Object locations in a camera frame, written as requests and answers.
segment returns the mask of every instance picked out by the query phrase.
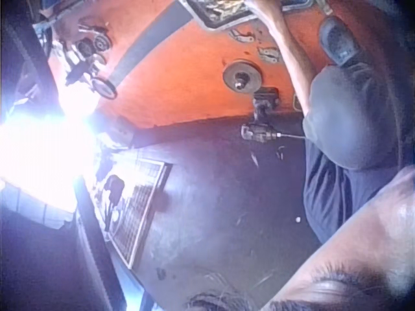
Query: metal pulley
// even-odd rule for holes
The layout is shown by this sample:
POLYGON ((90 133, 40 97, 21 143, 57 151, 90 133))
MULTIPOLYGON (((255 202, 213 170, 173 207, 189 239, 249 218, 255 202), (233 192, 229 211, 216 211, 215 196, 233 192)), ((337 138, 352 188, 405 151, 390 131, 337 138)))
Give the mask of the metal pulley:
POLYGON ((254 93, 262 86, 262 74, 256 65, 247 60, 229 64, 223 72, 223 81, 238 93, 254 93))

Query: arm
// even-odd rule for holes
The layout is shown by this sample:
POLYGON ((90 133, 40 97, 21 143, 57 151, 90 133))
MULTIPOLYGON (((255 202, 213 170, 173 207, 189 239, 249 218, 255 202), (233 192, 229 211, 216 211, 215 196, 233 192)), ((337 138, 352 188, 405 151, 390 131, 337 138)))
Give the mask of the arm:
POLYGON ((303 114, 310 110, 311 82, 316 69, 303 48, 292 36, 284 20, 279 0, 245 0, 245 4, 268 27, 287 66, 303 114))

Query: metal part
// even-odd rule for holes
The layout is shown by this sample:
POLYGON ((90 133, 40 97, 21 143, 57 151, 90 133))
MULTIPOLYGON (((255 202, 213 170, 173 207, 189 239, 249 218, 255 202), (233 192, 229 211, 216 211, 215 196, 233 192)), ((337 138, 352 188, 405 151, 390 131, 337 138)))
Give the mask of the metal part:
POLYGON ((83 38, 75 42, 75 47, 77 47, 78 52, 84 58, 91 57, 95 54, 95 47, 91 39, 83 38))
POLYGON ((262 75, 255 64, 239 60, 227 66, 223 72, 223 81, 238 93, 254 93, 262 85, 262 75))
POLYGON ((333 14, 333 9, 330 7, 326 0, 316 0, 316 2, 325 15, 333 14))
POLYGON ((96 91, 100 96, 104 98, 111 100, 117 98, 117 90, 115 89, 115 86, 113 86, 109 81, 105 81, 102 78, 94 76, 91 79, 91 86, 92 90, 96 91))
POLYGON ((250 32, 248 32, 247 34, 241 34, 238 30, 231 29, 229 31, 229 35, 232 39, 241 43, 252 43, 255 41, 255 36, 250 32))
POLYGON ((100 34, 106 34, 108 32, 108 29, 104 27, 99 27, 99 26, 88 26, 87 24, 78 22, 78 31, 95 34, 98 36, 100 34))
POLYGON ((70 86, 71 84, 74 84, 75 82, 79 81, 84 76, 84 73, 87 73, 89 71, 89 67, 90 65, 87 61, 79 61, 67 74, 65 85, 70 86))
POLYGON ((301 107, 300 101, 298 100, 296 93, 294 93, 294 96, 292 97, 292 107, 297 112, 303 112, 303 108, 301 107))
POLYGON ((112 42, 106 34, 99 34, 94 37, 93 46, 98 52, 105 52, 112 48, 112 42))
POLYGON ((241 127, 241 136, 247 141, 266 143, 277 139, 277 131, 268 124, 248 123, 241 127))
POLYGON ((280 63, 283 61, 280 51, 275 47, 258 47, 259 58, 267 63, 280 63))
MULTIPOLYGON (((46 20, 46 17, 43 14, 39 14, 39 18, 41 21, 46 20)), ((52 28, 49 27, 47 29, 42 29, 42 28, 37 29, 35 25, 33 26, 33 29, 36 35, 38 36, 42 49, 45 51, 46 58, 49 58, 51 55, 51 51, 52 51, 52 41, 53 41, 52 28)))
POLYGON ((53 24, 55 24, 58 20, 62 19, 64 16, 72 12, 78 6, 83 5, 85 2, 86 0, 76 0, 75 2, 71 3, 70 5, 67 5, 61 11, 53 14, 49 18, 44 19, 43 21, 40 21, 39 23, 34 24, 33 27, 36 33, 41 33, 51 28, 53 24))
POLYGON ((99 71, 103 70, 106 66, 106 59, 101 54, 94 54, 91 57, 91 73, 96 76, 99 71))
MULTIPOLYGON (((190 12, 194 19, 200 24, 200 26, 209 31, 222 31, 238 24, 256 19, 257 16, 252 14, 249 10, 238 10, 234 14, 228 14, 226 18, 215 21, 209 17, 206 9, 204 9, 202 4, 197 0, 180 0, 181 4, 190 12)), ((291 0, 290 4, 283 5, 283 11, 289 12, 294 10, 304 10, 311 7, 314 4, 314 0, 291 0)))
POLYGON ((274 87, 261 87, 254 93, 254 120, 256 123, 268 121, 268 114, 279 104, 278 90, 274 87))

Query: gear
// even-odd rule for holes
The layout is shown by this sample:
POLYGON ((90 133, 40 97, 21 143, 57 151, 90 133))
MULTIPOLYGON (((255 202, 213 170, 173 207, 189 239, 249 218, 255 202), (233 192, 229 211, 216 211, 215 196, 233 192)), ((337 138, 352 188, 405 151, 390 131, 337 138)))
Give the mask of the gear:
POLYGON ((84 57, 89 58, 95 54, 95 47, 91 39, 83 38, 75 42, 78 52, 84 57))
POLYGON ((105 52, 112 48, 112 42, 107 35, 99 34, 94 38, 93 46, 98 52, 105 52))

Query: concrete floor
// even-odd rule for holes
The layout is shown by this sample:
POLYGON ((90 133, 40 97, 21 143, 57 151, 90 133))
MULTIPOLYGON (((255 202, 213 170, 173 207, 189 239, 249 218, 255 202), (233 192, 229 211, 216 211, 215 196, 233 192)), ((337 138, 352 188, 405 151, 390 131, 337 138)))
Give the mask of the concrete floor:
MULTIPOLYGON (((319 246, 302 203, 303 141, 244 141, 244 121, 145 130, 136 145, 150 146, 117 156, 115 167, 137 154, 171 166, 133 267, 165 310, 183 310, 192 295, 207 290, 236 290, 259 308, 319 246)), ((299 118, 280 117, 276 126, 301 132, 299 118)))

